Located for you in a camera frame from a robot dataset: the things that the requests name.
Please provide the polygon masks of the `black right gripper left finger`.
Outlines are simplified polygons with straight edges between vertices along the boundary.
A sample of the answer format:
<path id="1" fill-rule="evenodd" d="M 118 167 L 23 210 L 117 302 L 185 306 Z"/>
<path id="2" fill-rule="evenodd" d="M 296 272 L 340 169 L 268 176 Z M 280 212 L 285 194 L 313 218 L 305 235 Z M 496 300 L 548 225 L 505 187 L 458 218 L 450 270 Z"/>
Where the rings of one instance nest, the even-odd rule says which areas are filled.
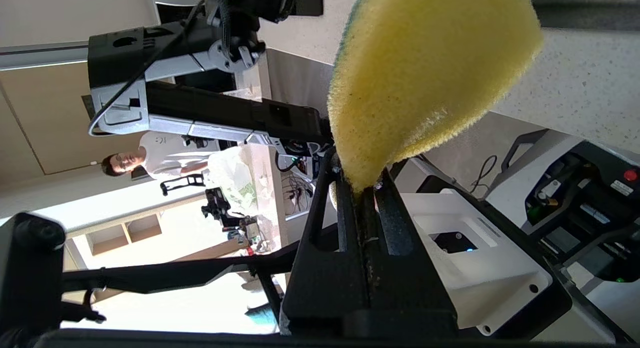
<path id="1" fill-rule="evenodd" d="M 322 246 L 330 184 L 336 186 L 337 247 Z M 345 334 L 350 314 L 368 304 L 352 189 L 335 150 L 320 164 L 316 190 L 281 303 L 279 330 L 289 336 Z"/>

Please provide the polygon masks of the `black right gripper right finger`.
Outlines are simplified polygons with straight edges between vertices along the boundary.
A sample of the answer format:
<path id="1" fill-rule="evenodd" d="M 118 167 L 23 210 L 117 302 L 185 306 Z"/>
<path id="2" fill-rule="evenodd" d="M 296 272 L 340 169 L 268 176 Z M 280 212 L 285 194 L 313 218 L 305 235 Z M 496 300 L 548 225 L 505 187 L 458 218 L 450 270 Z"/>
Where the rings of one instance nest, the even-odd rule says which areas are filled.
<path id="1" fill-rule="evenodd" d="M 375 337 L 458 336 L 457 311 L 388 170 L 364 191 L 364 258 Z"/>

